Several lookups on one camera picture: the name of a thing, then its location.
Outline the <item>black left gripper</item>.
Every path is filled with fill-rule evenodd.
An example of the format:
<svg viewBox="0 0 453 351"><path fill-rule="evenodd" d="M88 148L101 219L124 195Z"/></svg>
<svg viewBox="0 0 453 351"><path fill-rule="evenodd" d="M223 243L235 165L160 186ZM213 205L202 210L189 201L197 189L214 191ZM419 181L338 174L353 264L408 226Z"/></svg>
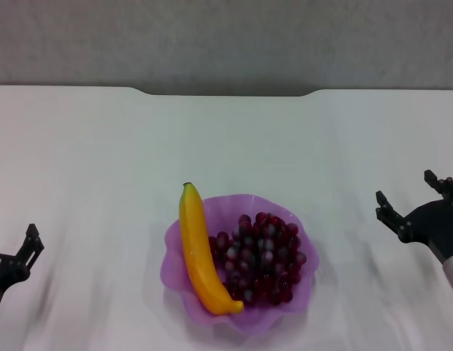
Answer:
<svg viewBox="0 0 453 351"><path fill-rule="evenodd" d="M37 226L30 224L26 230L26 238L16 257L0 254L0 304L5 292L12 285L24 282L29 278L29 271L44 248Z"/></svg>

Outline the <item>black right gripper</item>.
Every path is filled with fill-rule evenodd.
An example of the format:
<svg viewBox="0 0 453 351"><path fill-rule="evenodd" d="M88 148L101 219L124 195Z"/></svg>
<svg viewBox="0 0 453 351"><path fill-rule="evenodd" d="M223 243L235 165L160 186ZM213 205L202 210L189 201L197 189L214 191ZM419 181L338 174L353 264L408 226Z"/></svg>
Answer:
<svg viewBox="0 0 453 351"><path fill-rule="evenodd" d="M421 205L404 218L382 191L377 191L376 218L403 243L424 244L441 263L445 263L453 257L453 179L440 179L432 170L426 170L424 180L444 200Z"/></svg>

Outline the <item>dark red grape bunch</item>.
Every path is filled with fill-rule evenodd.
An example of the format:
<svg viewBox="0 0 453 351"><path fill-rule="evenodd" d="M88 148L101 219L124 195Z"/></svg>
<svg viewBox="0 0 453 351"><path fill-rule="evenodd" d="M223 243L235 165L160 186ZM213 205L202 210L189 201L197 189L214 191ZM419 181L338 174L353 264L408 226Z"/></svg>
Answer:
<svg viewBox="0 0 453 351"><path fill-rule="evenodd" d="M254 219L243 214L231 233L221 231L208 240L233 300L246 306L291 302L307 261L297 224L272 213L259 212Z"/></svg>

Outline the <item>yellow banana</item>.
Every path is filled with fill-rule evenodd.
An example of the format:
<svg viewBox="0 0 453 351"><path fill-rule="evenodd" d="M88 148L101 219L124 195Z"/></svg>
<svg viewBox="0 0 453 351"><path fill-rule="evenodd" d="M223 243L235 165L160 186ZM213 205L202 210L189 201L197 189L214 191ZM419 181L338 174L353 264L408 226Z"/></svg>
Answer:
<svg viewBox="0 0 453 351"><path fill-rule="evenodd" d="M179 225L186 270L202 305L214 315L243 312L243 302L232 299L217 274L210 251L204 204L191 183L183 185Z"/></svg>

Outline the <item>purple translucent wavy plate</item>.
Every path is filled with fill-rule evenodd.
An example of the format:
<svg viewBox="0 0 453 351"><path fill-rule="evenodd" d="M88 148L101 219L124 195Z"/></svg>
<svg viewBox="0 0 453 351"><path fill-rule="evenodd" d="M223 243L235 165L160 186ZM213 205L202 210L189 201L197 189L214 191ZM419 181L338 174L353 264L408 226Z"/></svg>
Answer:
<svg viewBox="0 0 453 351"><path fill-rule="evenodd" d="M167 289L180 296L190 321L205 326L224 323L243 334L254 335L267 332L278 319L287 314L306 312L311 299L312 280L319 266L319 255L298 217L278 204L249 194L206 198L204 208L211 235L220 230L231 230L241 214L253 216L260 211L271 212L285 222L295 223L299 228L300 251L306 255L307 260L300 269L301 280L293 287L293 299L290 302L276 306L247 306L241 314L215 316L199 302L191 286L183 259L179 222L173 222L164 237L166 253L161 264L160 278Z"/></svg>

